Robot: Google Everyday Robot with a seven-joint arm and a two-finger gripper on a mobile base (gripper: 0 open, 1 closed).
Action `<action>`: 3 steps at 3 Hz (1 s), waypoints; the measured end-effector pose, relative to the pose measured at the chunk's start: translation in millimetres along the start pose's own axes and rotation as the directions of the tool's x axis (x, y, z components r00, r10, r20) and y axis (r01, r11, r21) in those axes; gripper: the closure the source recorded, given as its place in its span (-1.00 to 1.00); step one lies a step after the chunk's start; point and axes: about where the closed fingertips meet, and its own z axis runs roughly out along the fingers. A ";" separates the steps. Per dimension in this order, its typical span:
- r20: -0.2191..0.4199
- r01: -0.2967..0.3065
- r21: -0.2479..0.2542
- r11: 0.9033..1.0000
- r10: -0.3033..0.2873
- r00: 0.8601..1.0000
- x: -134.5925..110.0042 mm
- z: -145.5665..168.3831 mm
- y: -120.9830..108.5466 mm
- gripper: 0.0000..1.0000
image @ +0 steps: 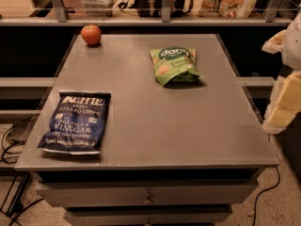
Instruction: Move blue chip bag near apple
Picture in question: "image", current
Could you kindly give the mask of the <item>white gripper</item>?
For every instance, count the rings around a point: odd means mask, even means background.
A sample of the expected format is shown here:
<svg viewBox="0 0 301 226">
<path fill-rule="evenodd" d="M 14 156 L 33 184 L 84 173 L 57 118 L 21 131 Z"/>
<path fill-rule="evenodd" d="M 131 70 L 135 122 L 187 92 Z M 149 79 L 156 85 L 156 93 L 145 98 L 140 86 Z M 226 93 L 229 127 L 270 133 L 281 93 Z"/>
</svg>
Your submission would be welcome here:
<svg viewBox="0 0 301 226">
<path fill-rule="evenodd" d="M 262 50 L 269 54 L 280 52 L 282 63 L 294 70 L 301 69 L 301 13 L 287 29 L 276 33 L 264 43 Z M 301 72 L 279 76 L 270 95 L 270 104 L 264 113 L 262 129 L 271 135 L 285 130 L 301 111 Z"/>
</svg>

